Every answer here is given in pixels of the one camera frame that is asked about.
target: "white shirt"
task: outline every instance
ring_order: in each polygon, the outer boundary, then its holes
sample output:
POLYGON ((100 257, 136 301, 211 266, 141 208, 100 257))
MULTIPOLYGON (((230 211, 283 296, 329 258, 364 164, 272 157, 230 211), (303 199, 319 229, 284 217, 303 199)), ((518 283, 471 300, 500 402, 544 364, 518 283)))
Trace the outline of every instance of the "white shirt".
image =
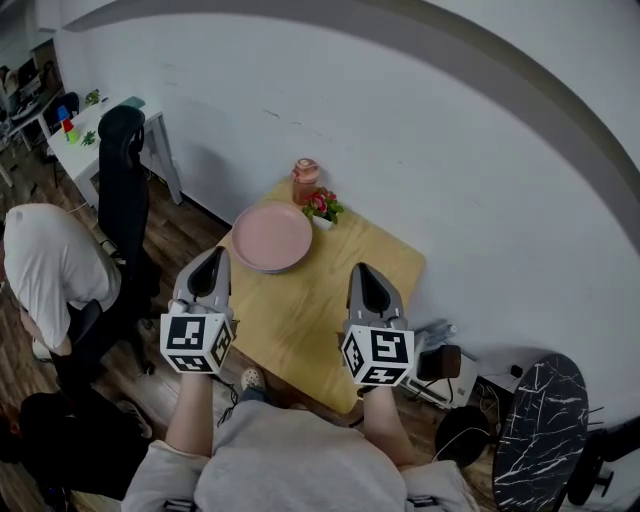
POLYGON ((67 302, 91 300, 108 310, 120 291, 120 272, 76 219, 51 204, 25 204, 7 213, 7 280, 34 320, 45 345, 58 348, 69 330, 67 302))

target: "black marble stool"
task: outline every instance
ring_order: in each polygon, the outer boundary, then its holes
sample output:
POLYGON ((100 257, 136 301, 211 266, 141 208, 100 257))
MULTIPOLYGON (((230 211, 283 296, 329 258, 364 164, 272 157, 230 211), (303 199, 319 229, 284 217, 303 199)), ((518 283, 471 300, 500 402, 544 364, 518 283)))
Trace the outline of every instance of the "black marble stool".
POLYGON ((524 375, 498 439, 493 494, 500 510, 552 509, 587 437, 589 401, 580 370, 554 354, 524 375))

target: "small square table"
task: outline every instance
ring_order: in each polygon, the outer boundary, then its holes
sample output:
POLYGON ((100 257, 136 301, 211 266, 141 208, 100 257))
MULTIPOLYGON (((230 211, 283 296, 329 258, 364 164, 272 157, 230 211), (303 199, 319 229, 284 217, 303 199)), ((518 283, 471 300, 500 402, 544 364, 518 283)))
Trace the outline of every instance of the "small square table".
MULTIPOLYGON (((291 181, 278 183, 263 200, 293 204, 291 181)), ((235 348, 340 414, 357 401, 338 345, 351 270, 361 261, 372 265, 398 289, 406 308, 425 266, 421 253, 345 210, 332 229, 314 227, 308 254, 282 274, 251 270, 230 250, 230 306, 240 322, 235 348)), ((231 233, 219 245, 230 248, 231 233)))

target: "flower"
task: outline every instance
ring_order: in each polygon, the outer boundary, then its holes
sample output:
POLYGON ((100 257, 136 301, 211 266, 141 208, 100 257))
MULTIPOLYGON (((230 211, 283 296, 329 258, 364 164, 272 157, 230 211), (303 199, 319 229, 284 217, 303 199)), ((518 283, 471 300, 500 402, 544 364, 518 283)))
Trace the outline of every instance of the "flower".
POLYGON ((318 211, 323 213, 327 211, 327 203, 324 202, 324 198, 322 196, 314 196, 313 204, 318 211))

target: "green object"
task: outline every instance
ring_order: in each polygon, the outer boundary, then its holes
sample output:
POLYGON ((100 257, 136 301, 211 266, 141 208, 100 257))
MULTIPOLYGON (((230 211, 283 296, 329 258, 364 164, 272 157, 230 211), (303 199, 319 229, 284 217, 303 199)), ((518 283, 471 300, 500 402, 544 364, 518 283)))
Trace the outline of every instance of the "green object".
POLYGON ((324 187, 319 188, 307 199, 307 204, 302 208, 309 220, 312 217, 320 217, 334 224, 338 223, 338 214, 344 212, 344 208, 338 203, 338 198, 324 187))
POLYGON ((130 98, 127 98, 122 103, 120 103, 120 105, 126 105, 127 107, 141 109, 145 106, 145 102, 137 96, 131 96, 130 98))
POLYGON ((82 142, 80 145, 82 146, 91 146, 96 141, 96 132, 87 132, 86 135, 82 138, 82 142))
POLYGON ((100 90, 94 89, 84 98, 86 105, 96 105, 100 103, 100 90))
POLYGON ((75 128, 70 132, 67 132, 66 136, 69 138, 69 144, 75 144, 78 142, 78 131, 75 128))

